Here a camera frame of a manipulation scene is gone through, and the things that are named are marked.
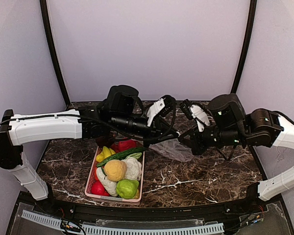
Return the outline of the clear dotted zip top bag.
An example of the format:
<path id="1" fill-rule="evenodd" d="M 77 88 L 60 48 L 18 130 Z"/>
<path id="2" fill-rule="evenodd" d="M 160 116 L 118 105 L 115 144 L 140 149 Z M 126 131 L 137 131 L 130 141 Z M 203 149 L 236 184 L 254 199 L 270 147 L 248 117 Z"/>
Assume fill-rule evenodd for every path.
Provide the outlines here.
<path id="1" fill-rule="evenodd" d="M 163 157 L 182 163 L 189 162 L 194 158 L 191 148 L 181 144 L 178 139 L 151 144 L 149 149 L 157 152 Z"/>

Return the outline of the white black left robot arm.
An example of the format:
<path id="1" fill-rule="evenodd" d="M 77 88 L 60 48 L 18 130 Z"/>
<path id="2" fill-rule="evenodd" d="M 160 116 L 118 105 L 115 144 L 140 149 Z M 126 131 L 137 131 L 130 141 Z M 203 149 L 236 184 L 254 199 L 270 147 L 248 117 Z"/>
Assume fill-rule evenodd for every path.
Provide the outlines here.
<path id="1" fill-rule="evenodd" d="M 40 115 L 17 115 L 9 109 L 0 122 L 0 168 L 11 172 L 36 201 L 51 200 L 52 189 L 27 160 L 25 143 L 96 139 L 116 131 L 148 146 L 178 136 L 173 123 L 164 120 L 169 113 L 176 113 L 172 96 L 164 95 L 145 107 L 138 90 L 127 85 L 111 87 L 96 106 Z"/>

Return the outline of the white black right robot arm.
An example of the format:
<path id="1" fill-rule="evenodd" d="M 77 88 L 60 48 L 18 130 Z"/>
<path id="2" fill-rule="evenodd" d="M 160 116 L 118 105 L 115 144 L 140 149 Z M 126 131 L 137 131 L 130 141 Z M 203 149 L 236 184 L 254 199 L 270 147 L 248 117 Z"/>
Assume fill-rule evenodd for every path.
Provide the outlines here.
<path id="1" fill-rule="evenodd" d="M 187 99 L 180 108 L 188 119 L 197 122 L 178 138 L 194 155 L 203 154 L 209 147 L 238 145 L 294 150 L 294 121 L 282 112 L 263 108 L 246 114 L 236 94 L 219 95 L 206 109 Z"/>

